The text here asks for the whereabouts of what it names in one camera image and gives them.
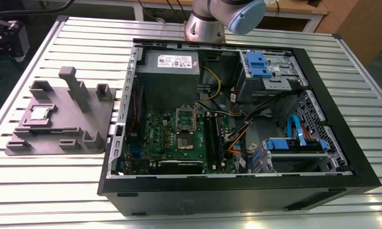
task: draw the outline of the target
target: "3d-printed holder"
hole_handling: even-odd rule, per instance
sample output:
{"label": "3d-printed holder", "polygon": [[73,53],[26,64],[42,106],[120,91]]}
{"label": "3d-printed holder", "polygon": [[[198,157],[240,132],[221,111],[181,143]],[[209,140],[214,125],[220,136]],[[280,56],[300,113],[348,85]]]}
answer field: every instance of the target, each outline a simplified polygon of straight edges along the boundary
{"label": "3d-printed holder", "polygon": [[6,144],[6,155],[104,152],[116,90],[106,84],[85,88],[74,74],[73,67],[61,67],[58,78],[67,88],[33,82],[33,98]]}

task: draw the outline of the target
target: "yellow wire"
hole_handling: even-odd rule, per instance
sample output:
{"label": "yellow wire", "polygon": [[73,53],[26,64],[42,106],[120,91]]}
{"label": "yellow wire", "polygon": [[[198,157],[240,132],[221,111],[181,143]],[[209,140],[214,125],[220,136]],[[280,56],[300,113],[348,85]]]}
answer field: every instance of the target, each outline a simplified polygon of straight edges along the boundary
{"label": "yellow wire", "polygon": [[216,81],[217,81],[217,90],[216,90],[216,93],[209,97],[209,98],[205,98],[205,99],[197,99],[196,101],[200,102],[200,101],[208,101],[209,99],[214,98],[214,96],[218,94],[220,92],[220,79],[218,77],[216,76],[216,74],[210,71],[210,69],[208,69],[206,67],[202,67],[200,66],[202,69],[205,69],[216,78]]}

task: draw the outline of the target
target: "aluminum slotted table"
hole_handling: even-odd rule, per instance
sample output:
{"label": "aluminum slotted table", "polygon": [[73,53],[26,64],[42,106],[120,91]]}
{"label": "aluminum slotted table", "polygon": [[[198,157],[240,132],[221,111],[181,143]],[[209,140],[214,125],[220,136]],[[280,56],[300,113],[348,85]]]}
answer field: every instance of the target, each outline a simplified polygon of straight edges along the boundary
{"label": "aluminum slotted table", "polygon": [[[33,80],[66,86],[74,66],[86,87],[108,83],[121,96],[133,38],[182,40],[181,24],[63,18],[55,21],[0,110],[0,226],[34,228],[382,228],[382,187],[308,211],[124,217],[96,194],[104,154],[13,156],[3,153]],[[227,43],[304,48],[382,182],[382,91],[344,42],[328,34],[255,30],[225,33]],[[113,132],[112,113],[109,133]]]}

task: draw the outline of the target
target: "motherboard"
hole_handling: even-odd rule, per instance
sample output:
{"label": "motherboard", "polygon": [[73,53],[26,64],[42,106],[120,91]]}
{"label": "motherboard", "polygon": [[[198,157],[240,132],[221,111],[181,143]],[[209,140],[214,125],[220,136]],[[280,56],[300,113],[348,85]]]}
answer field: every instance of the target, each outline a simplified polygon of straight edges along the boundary
{"label": "motherboard", "polygon": [[196,114],[193,108],[178,108],[173,113],[146,113],[142,145],[129,145],[128,174],[235,173],[235,158],[222,148],[229,132],[221,114]]}

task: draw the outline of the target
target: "white label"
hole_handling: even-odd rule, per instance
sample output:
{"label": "white label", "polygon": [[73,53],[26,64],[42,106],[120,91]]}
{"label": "white label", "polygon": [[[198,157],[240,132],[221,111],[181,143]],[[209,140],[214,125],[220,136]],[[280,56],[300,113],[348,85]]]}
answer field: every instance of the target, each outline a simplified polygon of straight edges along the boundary
{"label": "white label", "polygon": [[239,159],[239,164],[241,165],[241,167],[245,167],[245,161],[243,160],[243,158]]}
{"label": "white label", "polygon": [[279,71],[280,69],[277,67],[268,66],[268,70],[269,71]]}
{"label": "white label", "polygon": [[192,68],[190,56],[160,55],[158,68]]}
{"label": "white label", "polygon": [[257,145],[256,144],[249,144],[249,147],[248,147],[248,150],[255,150],[257,148]]}
{"label": "white label", "polygon": [[235,101],[236,101],[236,95],[231,94],[231,102],[235,103]]}

